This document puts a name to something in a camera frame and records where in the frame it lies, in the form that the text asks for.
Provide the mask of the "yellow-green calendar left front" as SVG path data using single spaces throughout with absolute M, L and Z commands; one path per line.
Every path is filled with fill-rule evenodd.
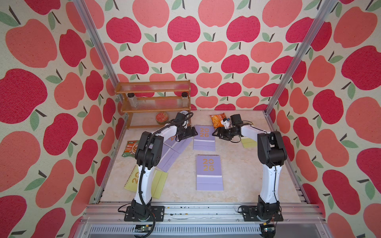
M 153 198 L 159 199 L 161 197 L 161 193 L 163 191 L 166 179 L 168 177 L 168 173 L 155 170 L 154 178 L 151 186 L 151 194 Z M 124 189 L 132 192 L 137 192 L 138 189 L 138 179 L 139 179 L 139 168 L 135 165 L 133 171 L 131 172 Z

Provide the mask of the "purple calendar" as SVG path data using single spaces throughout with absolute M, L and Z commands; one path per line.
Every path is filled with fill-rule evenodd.
M 170 137 L 168 140 L 164 142 L 164 144 L 175 152 L 182 154 L 188 145 L 193 141 L 192 138 L 183 139 L 181 141 L 177 141 L 175 136 Z
M 161 160 L 157 165 L 157 168 L 167 173 L 179 156 L 180 154 L 178 152 L 163 145 Z
M 212 135 L 214 132 L 214 127 L 206 125 L 195 125 L 195 129 L 198 135 L 193 138 L 193 150 L 215 151 L 215 137 Z
M 219 155 L 197 155 L 196 190 L 223 191 L 221 158 Z

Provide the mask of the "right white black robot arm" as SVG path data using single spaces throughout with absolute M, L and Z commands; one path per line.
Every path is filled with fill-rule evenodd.
M 258 129 L 252 122 L 242 120 L 239 114 L 232 115 L 229 120 L 224 119 L 222 124 L 212 135 L 230 142 L 235 136 L 256 141 L 258 159 L 263 165 L 263 184 L 257 205 L 241 205 L 237 212 L 246 222 L 283 221 L 278 188 L 282 166 L 288 155 L 280 132 Z

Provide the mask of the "yellow-green calendar right back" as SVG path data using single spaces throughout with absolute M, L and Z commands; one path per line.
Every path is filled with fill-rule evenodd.
M 244 148 L 255 148 L 258 145 L 258 143 L 255 140 L 250 139 L 248 137 L 242 137 L 241 143 Z

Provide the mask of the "left aluminium corner post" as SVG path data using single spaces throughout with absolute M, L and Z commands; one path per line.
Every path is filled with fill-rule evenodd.
M 108 55 L 108 52 L 98 34 L 98 29 L 95 26 L 95 23 L 91 17 L 90 11 L 88 7 L 86 6 L 85 1 L 74 0 L 73 2 L 90 36 L 90 39 L 100 57 L 100 60 L 104 65 L 104 69 L 106 70 L 114 88 L 116 88 L 119 82 L 119 79 L 117 77 L 117 74 L 115 73 L 115 70 L 113 68 L 113 64 L 111 63 L 111 59 Z

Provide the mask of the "glass spice jar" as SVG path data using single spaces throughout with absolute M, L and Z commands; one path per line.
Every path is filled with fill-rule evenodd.
M 137 108 L 139 104 L 137 96 L 134 93 L 128 93 L 127 96 L 128 96 L 128 101 L 131 104 L 131 107 Z
M 189 108 L 190 107 L 189 93 L 188 92 L 182 92 L 181 97 L 182 97 L 182 107 L 183 108 Z

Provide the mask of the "yellow-green calendar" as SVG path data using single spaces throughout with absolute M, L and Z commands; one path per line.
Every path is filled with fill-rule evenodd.
M 248 137 L 242 137 L 241 143 L 244 148 L 255 148 L 258 145 L 258 143 L 255 140 L 250 139 Z
M 161 193 L 163 191 L 166 179 L 168 177 L 168 173 L 155 170 L 154 178 L 151 186 L 151 194 L 153 198 L 159 199 L 161 197 Z M 135 165 L 133 171 L 131 172 L 124 189 L 132 192 L 137 192 L 138 189 L 138 179 L 139 179 L 139 168 Z

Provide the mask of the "red flat tin can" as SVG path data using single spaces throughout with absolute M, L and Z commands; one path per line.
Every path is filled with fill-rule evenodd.
M 169 115 L 166 112 L 159 112 L 156 114 L 155 120 L 159 125 L 164 125 L 169 121 Z

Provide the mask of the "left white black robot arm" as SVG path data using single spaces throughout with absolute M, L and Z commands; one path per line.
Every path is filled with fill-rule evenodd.
M 151 188 L 154 170 L 162 157 L 164 142 L 173 136 L 178 141 L 182 141 L 183 139 L 198 135 L 195 127 L 188 126 L 188 121 L 192 116 L 193 112 L 186 114 L 177 113 L 174 119 L 170 120 L 157 131 L 145 131 L 142 133 L 135 154 L 139 169 L 139 179 L 138 189 L 131 203 L 130 213 L 134 218 L 140 221 L 146 221 L 149 218 L 154 219 L 154 214 L 151 210 Z

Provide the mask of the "aluminium corner post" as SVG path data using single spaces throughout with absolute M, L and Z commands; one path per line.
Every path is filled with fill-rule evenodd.
M 301 42 L 300 47 L 296 51 L 295 56 L 293 57 L 290 66 L 288 67 L 284 76 L 281 77 L 279 86 L 277 87 L 274 95 L 271 97 L 266 110 L 264 111 L 265 116 L 269 116 L 272 109 L 274 108 L 276 102 L 278 101 L 280 95 L 285 89 L 288 81 L 291 79 L 295 70 L 299 66 L 301 60 L 303 59 L 305 53 L 310 49 L 313 40 L 316 38 L 318 32 L 323 26 L 326 18 L 331 13 L 331 11 L 335 8 L 335 5 L 338 1 L 327 0 L 323 1 L 321 7 L 318 10 L 316 18 L 313 20 L 311 27 L 309 28 L 304 40 Z
M 104 65 L 104 69 L 106 70 L 114 88 L 116 88 L 119 82 L 119 79 L 117 77 L 117 74 L 115 73 L 115 70 L 113 68 L 113 64 L 111 63 L 111 59 L 108 55 L 108 52 L 98 34 L 98 29 L 95 26 L 95 23 L 91 17 L 90 11 L 88 7 L 86 6 L 85 1 L 74 0 L 73 2 L 90 36 L 90 39 L 100 57 L 100 60 Z

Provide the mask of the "right glass spice jar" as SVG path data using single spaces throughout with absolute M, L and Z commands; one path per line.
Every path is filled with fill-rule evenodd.
M 189 93 L 188 92 L 182 92 L 181 97 L 182 97 L 182 107 L 183 108 L 189 108 L 190 107 Z

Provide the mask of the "left glass spice jar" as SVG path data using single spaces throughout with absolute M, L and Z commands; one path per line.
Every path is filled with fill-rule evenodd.
M 131 107 L 137 108 L 139 104 L 137 96 L 134 93 L 128 93 L 127 96 L 128 96 L 128 101 L 131 104 Z

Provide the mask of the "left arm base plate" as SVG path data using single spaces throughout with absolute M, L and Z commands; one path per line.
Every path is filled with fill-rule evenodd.
M 147 211 L 144 206 L 138 204 L 137 206 L 128 206 L 124 221 L 125 222 L 162 222 L 164 219 L 164 206 L 151 206 L 149 207 L 153 216 Z

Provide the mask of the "right aluminium corner post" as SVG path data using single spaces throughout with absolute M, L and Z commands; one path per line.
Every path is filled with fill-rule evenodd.
M 266 110 L 264 111 L 265 116 L 269 116 L 272 109 L 274 108 L 276 102 L 278 101 L 280 95 L 285 89 L 288 81 L 291 79 L 295 70 L 299 66 L 301 60 L 303 59 L 305 53 L 310 49 L 313 40 L 316 38 L 318 32 L 323 26 L 326 18 L 331 13 L 331 11 L 335 8 L 335 5 L 338 1 L 327 0 L 323 1 L 321 7 L 318 10 L 316 18 L 313 20 L 311 27 L 309 28 L 304 40 L 301 42 L 300 47 L 296 51 L 295 56 L 293 57 L 290 66 L 288 67 L 284 76 L 281 77 L 279 86 L 277 87 L 274 95 L 271 97 Z

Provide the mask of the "wooden three-tier shelf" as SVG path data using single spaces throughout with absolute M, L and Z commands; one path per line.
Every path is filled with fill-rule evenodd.
M 160 125 L 155 116 L 159 112 L 166 112 L 169 119 L 174 119 L 176 114 L 189 108 L 182 107 L 182 92 L 191 93 L 191 83 L 185 81 L 162 82 L 119 82 L 115 93 L 123 96 L 121 111 L 128 115 L 126 128 L 154 128 Z M 128 93 L 134 93 L 138 98 L 137 108 L 131 107 Z

